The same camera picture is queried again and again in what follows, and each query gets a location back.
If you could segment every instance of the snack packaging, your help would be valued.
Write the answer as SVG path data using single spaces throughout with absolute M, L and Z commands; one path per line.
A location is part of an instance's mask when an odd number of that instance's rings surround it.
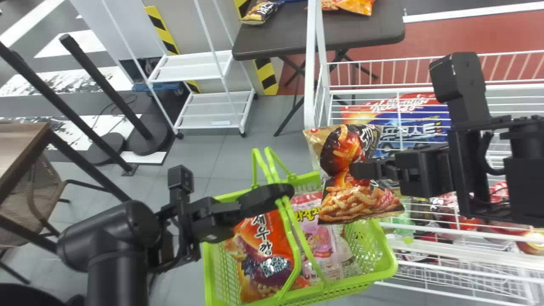
M 293 252 L 277 210 L 244 219 L 223 247 L 237 261 L 243 303 L 274 295 L 294 268 Z M 309 283 L 299 276 L 290 290 L 307 286 Z
M 333 256 L 335 239 L 332 232 L 326 226 L 317 224 L 321 191 L 295 195 L 290 202 L 305 239 L 323 274 L 330 280 L 342 279 L 342 265 Z M 311 285 L 319 282 L 319 276 L 306 254 L 302 256 L 302 276 Z
M 372 15 L 372 5 L 374 0 L 341 0 L 335 5 L 343 10 L 361 15 Z
M 247 25 L 262 25 L 282 4 L 283 1 L 259 0 L 257 1 L 257 4 L 240 19 L 240 22 Z
M 433 93 L 403 94 L 364 105 L 344 106 L 344 124 L 382 126 L 374 157 L 386 157 L 423 142 L 447 142 L 450 122 L 447 105 L 440 104 Z
M 321 271 L 330 280 L 360 275 L 361 269 L 343 238 L 343 225 L 317 224 L 321 194 L 321 191 L 314 191 L 295 195 L 291 199 L 291 206 L 312 254 Z M 302 257 L 302 275 L 312 285 L 319 281 L 306 255 Z
M 342 0 L 321 0 L 321 10 L 323 11 L 336 11 L 338 7 L 336 6 L 337 2 Z
M 379 126 L 342 124 L 303 132 L 326 180 L 318 224 L 351 223 L 403 212 L 399 198 L 390 189 L 370 186 L 369 180 L 356 180 L 349 173 L 351 163 L 372 158 Z

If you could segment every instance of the wooden table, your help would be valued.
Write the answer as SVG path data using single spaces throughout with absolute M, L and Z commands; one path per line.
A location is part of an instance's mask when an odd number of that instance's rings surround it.
M 131 200 L 116 184 L 56 135 L 50 129 L 48 123 L 10 123 L 0 124 L 0 205 L 49 143 L 53 144 L 121 202 Z M 28 230 L 10 219 L 0 216 L 0 227 L 27 239 L 39 247 L 56 253 L 53 241 Z

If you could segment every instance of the metal stand base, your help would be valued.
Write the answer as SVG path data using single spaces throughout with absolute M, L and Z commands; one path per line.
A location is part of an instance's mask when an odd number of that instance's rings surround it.
M 134 176 L 134 173 L 136 173 L 136 169 L 138 168 L 137 164 L 131 164 L 132 170 L 130 171 L 123 171 L 121 173 L 121 176 Z
M 101 137 L 117 154 L 125 148 L 125 138 L 119 133 L 107 133 Z M 93 143 L 87 152 L 83 154 L 93 165 L 101 166 L 113 161 L 113 158 L 106 154 L 96 143 Z
M 160 150 L 168 141 L 170 130 L 163 123 L 161 118 L 154 116 L 146 116 L 142 119 L 142 123 L 151 132 L 153 137 L 145 139 L 138 131 L 134 131 L 128 139 L 128 148 L 136 155 L 145 156 Z

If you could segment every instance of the orange snack bag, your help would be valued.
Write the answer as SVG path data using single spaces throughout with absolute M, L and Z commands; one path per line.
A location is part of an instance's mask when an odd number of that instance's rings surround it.
M 335 3 L 335 6 L 361 15 L 372 15 L 374 0 L 342 0 Z
M 244 219 L 223 246 L 238 261 L 240 300 L 244 303 L 274 295 L 293 272 L 293 252 L 278 210 Z M 300 276 L 291 290 L 307 286 L 309 283 Z

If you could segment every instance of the chair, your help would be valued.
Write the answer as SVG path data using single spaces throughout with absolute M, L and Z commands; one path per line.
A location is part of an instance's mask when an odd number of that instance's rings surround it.
M 69 200 L 60 197 L 68 184 L 108 192 L 103 187 L 81 181 L 62 181 L 49 160 L 41 155 L 17 183 L 6 200 L 0 204 L 0 215 L 26 227 L 37 235 L 58 237 L 59 231 L 49 223 L 48 219 L 57 202 L 70 203 Z M 48 232 L 41 234 L 44 228 Z M 28 243 L 26 239 L 0 229 L 0 269 L 28 285 L 30 284 L 28 279 L 1 262 L 8 249 L 26 243 Z

